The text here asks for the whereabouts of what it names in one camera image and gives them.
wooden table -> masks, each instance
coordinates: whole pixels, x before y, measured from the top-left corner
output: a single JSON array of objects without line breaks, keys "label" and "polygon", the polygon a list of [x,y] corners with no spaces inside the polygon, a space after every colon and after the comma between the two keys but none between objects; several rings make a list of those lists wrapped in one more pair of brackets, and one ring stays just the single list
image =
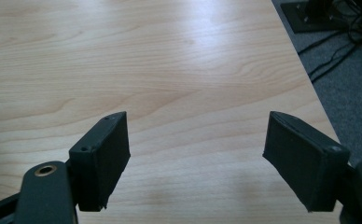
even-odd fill
[{"label": "wooden table", "polygon": [[270,0],[0,0],[0,199],[124,110],[132,157],[80,223],[339,223],[261,156],[271,110],[336,138]]}]

black metal bracket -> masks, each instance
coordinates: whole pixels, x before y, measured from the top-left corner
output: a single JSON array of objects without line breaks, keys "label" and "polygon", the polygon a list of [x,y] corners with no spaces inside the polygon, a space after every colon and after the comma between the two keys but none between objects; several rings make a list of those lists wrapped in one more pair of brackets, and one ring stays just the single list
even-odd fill
[{"label": "black metal bracket", "polygon": [[341,223],[362,223],[362,162],[349,166],[346,147],[301,119],[271,112],[263,157],[309,212],[333,211],[338,200]]},{"label": "black metal bracket", "polygon": [[281,9],[295,34],[347,28],[347,22],[342,19],[341,13],[331,3],[327,7],[317,8],[316,5],[320,5],[317,2],[329,1],[310,0],[281,4]]},{"label": "black metal bracket", "polygon": [[0,201],[0,223],[77,223],[77,204],[80,211],[106,207],[131,156],[126,112],[100,119],[69,155],[31,168],[21,192]]}]

black cable tangle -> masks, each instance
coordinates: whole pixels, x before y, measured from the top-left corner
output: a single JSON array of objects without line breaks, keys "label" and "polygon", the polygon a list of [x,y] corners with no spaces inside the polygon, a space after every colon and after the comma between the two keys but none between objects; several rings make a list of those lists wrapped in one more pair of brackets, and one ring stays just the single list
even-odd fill
[{"label": "black cable tangle", "polygon": [[344,2],[355,14],[361,14],[362,9],[354,0],[344,0]]},{"label": "black cable tangle", "polygon": [[[358,14],[360,14],[359,11],[354,11],[353,8],[351,8],[351,7],[347,4],[346,1],[347,1],[347,0],[339,0],[339,1],[336,1],[336,2],[333,3],[333,6],[341,13],[341,15],[342,15],[343,17],[353,18],[353,17],[357,16]],[[341,12],[339,5],[342,4],[342,3],[344,3],[346,6],[348,6],[349,8],[351,8],[351,10],[354,12],[354,14],[346,14],[345,12]]]},{"label": "black cable tangle", "polygon": [[335,69],[336,67],[338,67],[341,63],[344,62],[344,60],[346,60],[348,57],[350,57],[355,51],[356,49],[359,47],[359,45],[354,45],[351,49],[349,49],[349,51],[347,51],[340,60],[338,60],[337,63],[333,64],[331,67],[329,67],[326,71],[324,71],[323,73],[321,73],[320,75],[317,75],[315,78],[311,79],[311,82],[314,84],[316,81],[318,81],[319,79],[321,79],[322,77],[324,77],[326,74],[328,74],[329,72],[331,72],[333,69]]},{"label": "black cable tangle", "polygon": [[[354,44],[361,44],[362,43],[362,30],[358,30],[356,28],[354,28],[356,22],[358,20],[360,20],[362,18],[362,14],[359,14],[351,23],[349,26],[349,31],[347,32],[347,35],[349,36],[349,39],[354,43]],[[359,39],[355,39],[355,37],[353,36],[353,33],[359,34],[361,35],[361,37]]]},{"label": "black cable tangle", "polygon": [[317,71],[319,71],[321,68],[329,65],[330,63],[332,63],[335,60],[338,60],[339,58],[341,58],[342,56],[336,57],[336,54],[338,54],[339,51],[341,51],[342,49],[345,49],[346,47],[352,45],[352,43],[347,43],[343,46],[341,46],[340,48],[336,49],[335,52],[332,54],[331,58],[326,61],[325,63],[321,63],[320,65],[316,66],[310,73],[308,73],[309,77],[312,77],[312,75],[314,75],[314,73],[316,73]]},{"label": "black cable tangle", "polygon": [[331,39],[332,37],[334,36],[337,36],[337,35],[341,35],[341,34],[344,34],[346,31],[345,30],[339,30],[331,35],[328,35],[327,37],[324,37],[320,40],[317,40],[315,41],[314,43],[312,43],[311,45],[309,45],[308,47],[306,47],[305,49],[302,49],[300,51],[298,51],[298,55],[300,56],[301,54],[311,50],[311,49],[314,49],[322,44],[324,44],[326,41],[328,41],[329,39]]}]

black equipment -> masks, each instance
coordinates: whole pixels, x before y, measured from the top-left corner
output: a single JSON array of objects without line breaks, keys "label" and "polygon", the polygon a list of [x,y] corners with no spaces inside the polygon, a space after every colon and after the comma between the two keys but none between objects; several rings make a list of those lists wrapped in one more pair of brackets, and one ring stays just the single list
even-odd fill
[{"label": "black equipment", "polygon": [[279,172],[309,212],[343,204],[342,224],[362,224],[362,162],[348,165],[350,151],[296,117],[271,112],[263,157]]},{"label": "black equipment", "polygon": [[333,0],[283,3],[281,8],[294,33],[341,30],[348,27]]},{"label": "black equipment", "polygon": [[126,112],[106,116],[70,150],[70,159],[30,169],[21,192],[0,201],[0,223],[78,223],[106,207],[131,156]]}]

black 3d printed part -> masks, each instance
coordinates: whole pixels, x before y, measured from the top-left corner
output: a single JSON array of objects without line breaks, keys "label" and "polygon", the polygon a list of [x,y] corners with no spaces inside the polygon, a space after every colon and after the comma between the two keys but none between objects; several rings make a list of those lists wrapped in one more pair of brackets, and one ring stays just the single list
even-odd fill
[{"label": "black 3d printed part", "polygon": [[69,154],[79,210],[100,211],[131,156],[126,112],[100,119]]},{"label": "black 3d printed part", "polygon": [[296,117],[271,112],[263,153],[308,211],[333,211],[350,152]]},{"label": "black 3d printed part", "polygon": [[23,177],[15,220],[9,223],[77,223],[71,195],[64,162],[37,165]]}]

